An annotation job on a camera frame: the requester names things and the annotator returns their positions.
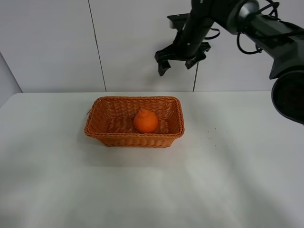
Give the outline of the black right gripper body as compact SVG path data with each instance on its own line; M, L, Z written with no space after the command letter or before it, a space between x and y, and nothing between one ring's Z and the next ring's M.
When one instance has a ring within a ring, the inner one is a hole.
M196 54L208 51L210 46L200 48L214 20L211 18L212 0L193 0L188 14L169 15L171 27L177 29L173 43L155 53L158 60L187 61Z

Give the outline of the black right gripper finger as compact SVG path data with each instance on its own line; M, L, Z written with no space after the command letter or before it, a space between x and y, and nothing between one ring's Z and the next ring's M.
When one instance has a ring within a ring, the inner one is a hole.
M160 76L163 76L168 69L170 69L170 64L168 60L158 60L158 73Z
M204 52L198 53L192 59L187 60L185 63L185 66L187 69L191 69L194 65L196 65L200 61L204 60L205 58L206 58L206 55Z

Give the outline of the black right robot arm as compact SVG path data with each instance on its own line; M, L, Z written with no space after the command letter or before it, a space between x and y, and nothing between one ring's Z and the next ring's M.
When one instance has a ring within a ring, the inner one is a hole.
M192 68L210 50L208 32L217 23L237 37L246 35L256 53L266 52L274 62L269 78L275 80L272 102L285 118L304 122L304 30L278 17L279 3L269 1L271 12L263 14L256 0L194 0L188 14L170 15L177 30L172 44L155 53L159 75L171 67L171 60Z

